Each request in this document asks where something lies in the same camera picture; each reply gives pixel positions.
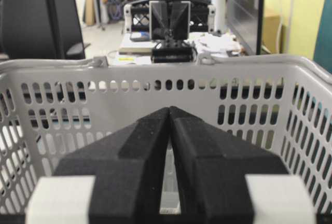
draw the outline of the chair backrest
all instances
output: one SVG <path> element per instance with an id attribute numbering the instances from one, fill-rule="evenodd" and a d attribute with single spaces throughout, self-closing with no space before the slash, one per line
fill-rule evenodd
<path id="1" fill-rule="evenodd" d="M 70 47 L 83 44 L 75 0 L 2 0 L 1 11 L 11 59 L 66 59 Z"/>

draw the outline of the basket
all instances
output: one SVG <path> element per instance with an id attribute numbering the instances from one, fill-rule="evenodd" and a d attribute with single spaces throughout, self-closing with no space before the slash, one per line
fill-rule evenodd
<path id="1" fill-rule="evenodd" d="M 332 212 L 332 76 L 305 58 L 232 58 L 215 65 L 106 66 L 9 61 L 0 66 L 0 213 L 23 213 L 65 154 L 162 107 L 177 106 L 278 154 Z M 177 183 L 169 149 L 164 191 Z"/>

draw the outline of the basket hole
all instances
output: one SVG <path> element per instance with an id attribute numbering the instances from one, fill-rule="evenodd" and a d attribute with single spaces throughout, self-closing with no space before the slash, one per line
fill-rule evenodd
<path id="1" fill-rule="evenodd" d="M 311 163 L 315 162 L 319 147 L 320 147 L 320 141 L 317 139 L 311 156 Z"/>
<path id="2" fill-rule="evenodd" d="M 81 128 L 81 123 L 79 120 L 79 111 L 77 108 L 74 108 L 72 110 L 72 117 L 73 117 L 73 125 L 76 129 L 80 129 Z"/>
<path id="3" fill-rule="evenodd" d="M 322 120 L 322 124 L 321 124 L 321 129 L 320 129 L 320 133 L 323 135 L 325 127 L 326 127 L 326 123 L 327 123 L 327 117 L 328 117 L 328 110 L 325 109 L 324 110 L 324 114 L 323 114 L 323 120 Z"/>
<path id="4" fill-rule="evenodd" d="M 217 88 L 217 80 L 213 78 L 212 80 L 210 80 L 210 89 L 214 90 L 216 88 Z"/>
<path id="5" fill-rule="evenodd" d="M 2 127 L 2 133 L 4 135 L 4 139 L 6 141 L 7 147 L 9 149 L 11 149 L 12 148 L 12 141 L 11 141 L 11 138 L 9 136 L 9 131 L 8 131 L 8 129 L 5 125 Z"/>
<path id="6" fill-rule="evenodd" d="M 78 97 L 79 100 L 82 102 L 85 102 L 87 100 L 87 96 L 85 94 L 85 88 L 84 88 L 84 83 L 79 81 L 77 83 L 77 90 L 78 90 Z"/>
<path id="7" fill-rule="evenodd" d="M 7 107 L 4 95 L 2 93 L 0 93 L 0 103 L 1 103 L 2 109 L 4 110 L 5 115 L 9 116 L 8 107 Z"/>
<path id="8" fill-rule="evenodd" d="M 284 78 L 281 78 L 276 84 L 275 98 L 281 99 L 283 92 L 284 92 Z"/>
<path id="9" fill-rule="evenodd" d="M 299 175 L 303 176 L 303 172 L 305 171 L 305 167 L 306 167 L 306 163 L 304 161 L 302 161 L 302 165 L 299 171 Z"/>
<path id="10" fill-rule="evenodd" d="M 46 153 L 45 144 L 44 144 L 44 139 L 43 139 L 41 136 L 39 136 L 39 137 L 37 138 L 36 143 L 37 143 L 37 147 L 38 147 L 38 151 L 39 151 L 39 153 L 40 153 L 41 155 L 44 155 L 44 154 Z"/>
<path id="11" fill-rule="evenodd" d="M 293 169 L 293 174 L 295 175 L 297 172 L 297 169 L 299 167 L 299 162 L 300 162 L 300 155 L 298 154 L 296 157 L 296 161 L 295 161 L 295 165 L 294 165 L 294 169 Z"/>
<path id="12" fill-rule="evenodd" d="M 316 203 L 317 203 L 317 199 L 318 199 L 318 196 L 320 195 L 322 191 L 322 186 L 320 184 L 318 184 L 317 186 L 317 189 L 316 189 L 316 193 L 315 193 L 315 196 L 313 197 L 313 204 L 316 206 Z"/>
<path id="13" fill-rule="evenodd" d="M 51 84 L 48 82 L 44 83 L 44 90 L 45 90 L 47 102 L 53 103 L 53 94 L 52 94 Z"/>
<path id="14" fill-rule="evenodd" d="M 89 90 L 91 93 L 94 93 L 94 92 L 95 92 L 95 83 L 94 83 L 94 81 L 89 81 L 89 82 L 88 82 L 88 90 Z"/>
<path id="15" fill-rule="evenodd" d="M 77 147 L 78 147 L 78 149 L 83 148 L 85 146 L 85 144 L 84 144 L 84 138 L 83 138 L 83 134 L 82 133 L 78 132 L 76 134 L 76 140 L 77 140 Z"/>
<path id="16" fill-rule="evenodd" d="M 21 186 L 22 186 L 23 193 L 24 193 L 25 197 L 29 198 L 30 193 L 29 193 L 29 190 L 27 188 L 27 185 L 26 185 L 24 177 L 21 177 Z"/>
<path id="17" fill-rule="evenodd" d="M 65 154 L 66 153 L 66 147 L 65 147 L 65 144 L 64 144 L 64 140 L 63 140 L 63 136 L 62 134 L 56 134 L 56 143 L 57 143 L 57 147 L 59 149 L 59 153 L 60 154 Z"/>
<path id="18" fill-rule="evenodd" d="M 42 98 L 42 95 L 41 95 L 41 92 L 40 92 L 39 84 L 38 83 L 33 83 L 32 84 L 32 89 L 35 93 L 36 102 L 41 104 L 43 102 L 43 98 Z"/>
<path id="19" fill-rule="evenodd" d="M 310 183 L 310 186 L 309 186 L 309 194 L 312 193 L 312 190 L 313 190 L 313 187 L 315 186 L 315 183 L 316 183 L 316 177 L 312 176 L 311 183 Z"/>
<path id="20" fill-rule="evenodd" d="M 10 89 L 6 90 L 6 94 L 7 94 L 7 99 L 8 99 L 8 103 L 9 103 L 10 109 L 11 110 L 15 110 L 14 100 L 13 100 L 13 98 L 11 96 Z"/>
<path id="21" fill-rule="evenodd" d="M 13 125 L 12 121 L 9 122 L 9 131 L 10 131 L 13 142 L 15 144 L 17 144 L 19 138 L 18 138 L 18 134 L 16 133 L 16 128 Z"/>
<path id="22" fill-rule="evenodd" d="M 238 130 L 237 131 L 237 137 L 242 139 L 242 136 L 243 136 L 243 131 L 242 130 Z"/>
<path id="23" fill-rule="evenodd" d="M 257 105 L 252 105 L 250 108 L 249 124 L 255 124 L 257 114 Z"/>
<path id="24" fill-rule="evenodd" d="M 293 160 L 294 160 L 294 155 L 295 155 L 295 148 L 292 149 L 292 153 L 290 155 L 290 160 L 288 164 L 288 168 L 291 169 L 293 165 Z"/>
<path id="25" fill-rule="evenodd" d="M 24 199 L 23 191 L 22 191 L 22 189 L 21 189 L 21 187 L 20 187 L 19 184 L 16 184 L 16 193 L 17 193 L 17 195 L 19 197 L 21 205 L 24 205 L 25 199 Z"/>
<path id="26" fill-rule="evenodd" d="M 307 137 L 308 137 L 308 132 L 309 132 L 309 129 L 308 129 L 308 127 L 306 127 L 305 132 L 304 132 L 303 137 L 302 137 L 302 141 L 301 141 L 301 149 L 303 149 L 305 144 L 306 144 L 306 140 L 307 140 Z"/>
<path id="27" fill-rule="evenodd" d="M 68 151 L 69 152 L 75 151 L 76 145 L 72 133 L 67 133 L 66 137 L 67 137 L 66 142 L 67 142 Z"/>
<path id="28" fill-rule="evenodd" d="M 91 118 L 90 118 L 90 112 L 87 108 L 82 109 L 82 115 L 83 115 L 83 122 L 85 128 L 89 129 L 91 128 Z"/>
<path id="29" fill-rule="evenodd" d="M 322 163 L 323 163 L 323 160 L 324 160 L 324 158 L 325 158 L 325 154 L 326 154 L 326 149 L 323 147 L 323 149 L 322 149 L 322 151 L 321 151 L 320 158 L 318 159 L 318 163 L 317 163 L 317 171 L 320 171 L 320 170 L 321 170 Z"/>
<path id="30" fill-rule="evenodd" d="M 75 102 L 75 93 L 74 93 L 74 86 L 71 82 L 67 82 L 66 83 L 66 90 L 67 90 L 67 95 L 68 95 L 68 99 L 69 102 Z"/>
<path id="31" fill-rule="evenodd" d="M 8 198 L 6 199 L 5 204 L 6 204 L 6 207 L 8 209 L 8 212 L 10 214 L 15 214 L 15 210 L 14 210 L 14 208 L 13 208 L 13 206 L 12 206 L 12 204 L 11 204 L 11 202 Z"/>
<path id="32" fill-rule="evenodd" d="M 219 106 L 219 111 L 218 111 L 218 124 L 224 124 L 224 119 L 225 119 L 225 106 L 221 105 Z"/>
<path id="33" fill-rule="evenodd" d="M 241 105 L 240 106 L 240 112 L 239 112 L 239 124 L 244 124 L 246 111 L 247 111 L 247 106 L 246 105 Z"/>
<path id="34" fill-rule="evenodd" d="M 264 135 L 264 132 L 262 130 L 259 130 L 257 132 L 256 145 L 258 147 L 262 147 L 263 135 Z"/>
<path id="35" fill-rule="evenodd" d="M 133 90 L 138 92 L 141 89 L 141 83 L 138 80 L 133 81 Z"/>
<path id="36" fill-rule="evenodd" d="M 198 81 L 198 88 L 204 90 L 206 87 L 206 80 L 199 80 Z"/>
<path id="37" fill-rule="evenodd" d="M 65 129 L 69 129 L 71 127 L 68 112 L 66 108 L 61 109 L 61 118 L 62 118 L 62 124 Z"/>
<path id="38" fill-rule="evenodd" d="M 167 80 L 165 83 L 165 87 L 167 90 L 172 90 L 173 88 L 173 82 L 171 80 Z"/>
<path id="39" fill-rule="evenodd" d="M 303 123 L 302 123 L 302 121 L 300 121 L 299 128 L 297 129 L 297 134 L 296 134 L 296 137 L 295 137 L 295 142 L 297 142 L 297 143 L 299 142 L 302 127 L 303 127 Z"/>
<path id="40" fill-rule="evenodd" d="M 289 115 L 288 115 L 288 120 L 287 120 L 287 125 L 286 125 L 286 131 L 289 131 L 289 126 L 290 126 L 290 122 L 292 120 L 292 115 L 293 115 L 293 112 L 292 111 L 289 111 Z"/>
<path id="41" fill-rule="evenodd" d="M 251 143 L 253 141 L 253 135 L 254 135 L 254 131 L 253 130 L 248 130 L 246 141 Z"/>
<path id="42" fill-rule="evenodd" d="M 114 93 L 116 93 L 119 90 L 118 83 L 116 81 L 112 80 L 109 84 L 110 90 Z"/>
<path id="43" fill-rule="evenodd" d="M 302 105 L 302 100 L 303 100 L 303 96 L 305 94 L 305 89 L 303 87 L 301 87 L 301 90 L 300 90 L 300 96 L 299 96 L 299 100 L 297 102 L 297 109 L 300 110 L 301 108 L 301 105 Z"/>
<path id="44" fill-rule="evenodd" d="M 59 123 L 59 119 L 58 119 L 58 113 L 54 108 L 50 109 L 50 117 L 52 120 L 52 124 L 53 124 L 53 128 L 55 130 L 60 129 L 60 123 Z"/>
<path id="45" fill-rule="evenodd" d="M 307 150 L 306 150 L 306 155 L 309 156 L 309 153 L 311 151 L 311 146 L 313 143 L 313 133 L 310 134 L 310 138 L 309 138 L 309 142 L 308 142 L 308 146 L 307 146 Z"/>
<path id="46" fill-rule="evenodd" d="M 272 148 L 273 138 L 274 138 L 274 131 L 273 130 L 268 131 L 265 149 L 270 150 Z"/>
<path id="47" fill-rule="evenodd" d="M 307 169 L 306 176 L 305 176 L 305 184 L 306 184 L 306 185 L 308 184 L 310 174 L 311 174 L 311 171 L 310 171 L 310 169 L 308 168 L 308 169 Z"/>
<path id="48" fill-rule="evenodd" d="M 285 153 L 285 162 L 288 161 L 289 150 L 291 149 L 291 144 L 287 143 L 286 153 Z"/>
<path id="49" fill-rule="evenodd" d="M 279 109 L 280 109 L 279 105 L 276 104 L 273 106 L 271 112 L 271 120 L 270 120 L 271 125 L 276 125 L 278 121 Z"/>
<path id="50" fill-rule="evenodd" d="M 251 80 L 245 79 L 242 86 L 242 98 L 247 99 L 249 97 Z"/>
<path id="51" fill-rule="evenodd" d="M 320 202 L 320 204 L 318 206 L 317 213 L 321 213 L 322 212 L 326 200 L 327 200 L 327 195 L 326 195 L 326 193 L 324 193 L 323 197 L 322 197 L 322 200 L 321 200 L 321 202 Z"/>
<path id="52" fill-rule="evenodd" d="M 309 108 L 309 114 L 308 114 L 308 120 L 309 121 L 311 121 L 311 119 L 312 119 L 313 112 L 315 110 L 315 106 L 316 106 L 316 98 L 313 97 L 312 102 L 311 102 L 311 107 Z"/>
<path id="53" fill-rule="evenodd" d="M 253 90 L 253 98 L 254 99 L 258 99 L 260 96 L 260 88 L 261 88 L 261 79 L 257 79 L 255 81 L 255 85 L 254 85 L 254 90 Z"/>
<path id="54" fill-rule="evenodd" d="M 151 89 L 150 82 L 145 83 L 144 86 L 143 86 L 143 88 L 144 88 L 144 91 L 150 91 L 150 89 Z"/>
<path id="55" fill-rule="evenodd" d="M 88 145 L 92 144 L 94 142 L 94 138 L 91 132 L 87 133 L 87 143 Z"/>
<path id="56" fill-rule="evenodd" d="M 293 121 L 293 125 L 292 125 L 292 130 L 291 130 L 291 132 L 290 132 L 290 135 L 291 135 L 292 137 L 294 136 L 296 123 L 297 123 L 297 115 L 294 115 L 294 121 Z"/>
<path id="57" fill-rule="evenodd" d="M 295 86 L 294 86 L 293 98 L 292 98 L 292 104 L 293 105 L 295 105 L 295 100 L 296 100 L 298 88 L 299 88 L 299 86 L 298 86 L 298 83 L 296 82 Z"/>
<path id="58" fill-rule="evenodd" d="M 235 111 L 236 111 L 236 106 L 231 105 L 229 107 L 229 113 L 228 113 L 228 124 L 234 124 L 235 121 Z"/>
<path id="59" fill-rule="evenodd" d="M 14 191 L 12 191 L 10 193 L 10 197 L 11 197 L 11 200 L 14 204 L 14 207 L 15 207 L 15 210 L 16 210 L 16 213 L 18 213 L 20 210 L 21 210 L 21 207 L 20 207 L 20 203 L 19 203 L 19 200 L 17 199 L 16 197 L 16 194 Z"/>
<path id="60" fill-rule="evenodd" d="M 40 109 L 39 110 L 39 116 L 40 116 L 40 120 L 41 120 L 41 124 L 43 125 L 43 127 L 45 129 L 48 129 L 49 128 L 49 124 L 48 124 L 48 120 L 47 120 L 47 117 L 46 117 L 46 112 L 44 109 Z"/>
<path id="61" fill-rule="evenodd" d="M 310 99 L 310 93 L 307 92 L 306 99 L 305 99 L 305 104 L 302 109 L 302 114 L 305 116 L 307 113 L 308 105 L 309 105 L 309 99 Z"/>
<path id="62" fill-rule="evenodd" d="M 41 163 L 43 164 L 44 172 L 46 176 L 51 176 L 51 165 L 47 158 L 42 158 Z"/>
<path id="63" fill-rule="evenodd" d="M 107 85 L 106 85 L 106 82 L 104 82 L 104 81 L 99 81 L 99 90 L 100 90 L 102 93 L 107 92 Z"/>
<path id="64" fill-rule="evenodd" d="M 63 103 L 64 102 L 64 93 L 63 93 L 63 88 L 62 88 L 61 83 L 57 81 L 54 84 L 54 87 L 55 87 L 55 91 L 56 91 L 56 94 L 57 94 L 58 101 L 60 103 Z"/>
<path id="65" fill-rule="evenodd" d="M 263 107 L 261 108 L 261 113 L 260 113 L 260 120 L 259 120 L 260 124 L 265 124 L 266 123 L 268 110 L 269 110 L 269 106 L 268 105 L 263 105 Z"/>
<path id="66" fill-rule="evenodd" d="M 192 90 L 195 88 L 195 81 L 193 79 L 188 80 L 188 89 Z"/>
<path id="67" fill-rule="evenodd" d="M 156 91 L 160 91 L 161 90 L 161 81 L 160 80 L 156 80 L 155 81 L 155 90 Z"/>
<path id="68" fill-rule="evenodd" d="M 322 174 L 322 178 L 324 180 L 326 179 L 326 176 L 327 176 L 327 173 L 330 169 L 331 163 L 332 163 L 332 156 L 328 155 L 327 160 L 326 160 L 326 164 L 324 166 L 323 174 Z"/>
<path id="69" fill-rule="evenodd" d="M 318 122 L 319 122 L 319 119 L 320 119 L 320 116 L 321 116 L 321 112 L 322 112 L 322 103 L 319 103 L 318 104 L 318 108 L 317 108 L 317 113 L 316 113 L 316 116 L 315 116 L 315 120 L 314 120 L 314 126 L 315 128 L 317 128 L 318 126 Z"/>
<path id="70" fill-rule="evenodd" d="M 45 139 L 46 139 L 46 143 L 47 143 L 49 152 L 51 154 L 55 154 L 57 152 L 57 150 L 56 150 L 56 146 L 54 144 L 53 136 L 51 134 L 47 133 L 45 135 Z"/>
<path id="71" fill-rule="evenodd" d="M 221 80 L 220 81 L 220 99 L 224 100 L 227 97 L 227 80 Z"/>
<path id="72" fill-rule="evenodd" d="M 237 78 L 234 78 L 232 80 L 232 90 L 230 93 L 230 97 L 235 100 L 238 97 L 239 92 L 239 80 Z"/>
<path id="73" fill-rule="evenodd" d="M 271 81 L 267 81 L 265 83 L 264 98 L 265 99 L 271 98 L 271 92 L 272 92 L 272 82 Z"/>
<path id="74" fill-rule="evenodd" d="M 29 88 L 28 88 L 27 84 L 23 83 L 21 85 L 21 89 L 22 89 L 22 94 L 23 94 L 24 101 L 27 104 L 31 104 L 31 95 L 30 95 Z"/>

